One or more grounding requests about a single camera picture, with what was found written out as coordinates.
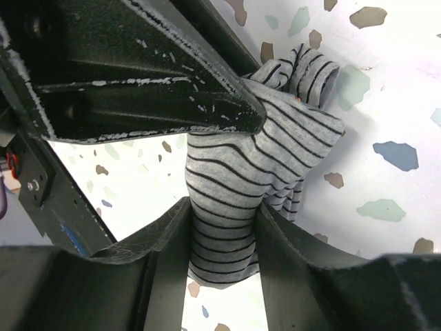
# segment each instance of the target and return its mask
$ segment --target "speckled white surface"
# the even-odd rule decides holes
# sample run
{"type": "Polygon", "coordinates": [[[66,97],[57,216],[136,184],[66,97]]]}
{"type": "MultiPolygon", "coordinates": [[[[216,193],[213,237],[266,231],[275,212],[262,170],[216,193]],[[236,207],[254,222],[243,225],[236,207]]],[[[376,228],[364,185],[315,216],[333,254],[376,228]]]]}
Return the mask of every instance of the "speckled white surface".
{"type": "MultiPolygon", "coordinates": [[[[262,43],[264,58],[268,44],[277,57],[310,43],[342,65],[329,111],[347,133],[307,177],[298,225],[368,259],[439,252],[441,3],[245,0],[245,20],[243,0],[212,2],[258,59],[262,43]],[[381,16],[380,25],[356,26],[381,16]]],[[[187,195],[185,135],[52,147],[117,239],[187,195]]],[[[196,297],[187,291],[183,327],[266,330],[259,278],[223,291],[201,288],[196,297]]]]}

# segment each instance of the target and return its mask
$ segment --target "bolt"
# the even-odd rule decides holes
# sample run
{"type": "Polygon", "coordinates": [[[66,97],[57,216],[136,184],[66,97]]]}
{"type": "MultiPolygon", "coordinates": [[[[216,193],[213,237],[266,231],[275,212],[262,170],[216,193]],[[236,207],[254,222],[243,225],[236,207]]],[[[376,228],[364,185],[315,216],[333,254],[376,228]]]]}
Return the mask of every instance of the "bolt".
{"type": "Polygon", "coordinates": [[[40,15],[30,17],[25,23],[25,28],[33,39],[44,39],[50,31],[49,23],[40,15]]]}
{"type": "Polygon", "coordinates": [[[40,184],[37,180],[33,179],[28,183],[29,191],[38,191],[40,190],[40,184]]]}
{"type": "Polygon", "coordinates": [[[69,119],[78,120],[81,118],[82,108],[79,104],[74,103],[67,107],[65,113],[69,119]]]}

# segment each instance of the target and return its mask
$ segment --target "blue speckle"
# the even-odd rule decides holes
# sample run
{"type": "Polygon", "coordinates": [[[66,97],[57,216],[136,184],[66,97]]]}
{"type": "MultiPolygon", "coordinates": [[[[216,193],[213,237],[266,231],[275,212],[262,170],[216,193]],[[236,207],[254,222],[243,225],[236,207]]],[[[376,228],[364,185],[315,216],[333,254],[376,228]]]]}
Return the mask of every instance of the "blue speckle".
{"type": "Polygon", "coordinates": [[[416,149],[406,143],[388,141],[386,143],[375,143],[372,145],[375,153],[402,171],[418,169],[418,156],[416,149]]]}
{"type": "Polygon", "coordinates": [[[109,208],[113,207],[113,205],[110,202],[107,202],[106,200],[101,200],[101,203],[106,207],[109,207],[109,208]]]}
{"type": "Polygon", "coordinates": [[[202,306],[202,313],[204,314],[204,317],[207,319],[209,315],[208,315],[207,308],[205,308],[204,306],[202,306]]]}

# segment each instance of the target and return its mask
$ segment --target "screw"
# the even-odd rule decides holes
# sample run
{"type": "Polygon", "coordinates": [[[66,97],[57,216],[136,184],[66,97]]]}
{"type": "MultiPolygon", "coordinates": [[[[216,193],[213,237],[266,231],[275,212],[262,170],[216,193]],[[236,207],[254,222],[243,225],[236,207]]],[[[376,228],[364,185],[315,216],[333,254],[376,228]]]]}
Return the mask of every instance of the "screw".
{"type": "Polygon", "coordinates": [[[44,39],[50,31],[49,23],[40,15],[30,17],[25,23],[25,28],[33,39],[44,39]]]}
{"type": "Polygon", "coordinates": [[[28,183],[29,191],[38,191],[40,190],[40,184],[37,180],[33,179],[28,183]]]}

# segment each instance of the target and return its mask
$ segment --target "cloth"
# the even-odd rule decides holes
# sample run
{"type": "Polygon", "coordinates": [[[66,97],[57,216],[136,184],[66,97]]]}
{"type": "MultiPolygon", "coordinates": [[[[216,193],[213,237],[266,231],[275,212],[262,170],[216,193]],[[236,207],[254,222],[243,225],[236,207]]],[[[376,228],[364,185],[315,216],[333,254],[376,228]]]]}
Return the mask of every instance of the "cloth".
{"type": "Polygon", "coordinates": [[[305,175],[344,130],[340,119],[320,109],[338,71],[336,63],[299,45],[242,78],[266,108],[261,132],[188,135],[189,276],[201,285],[225,288],[258,272],[253,221],[263,200],[295,221],[305,175]]]}

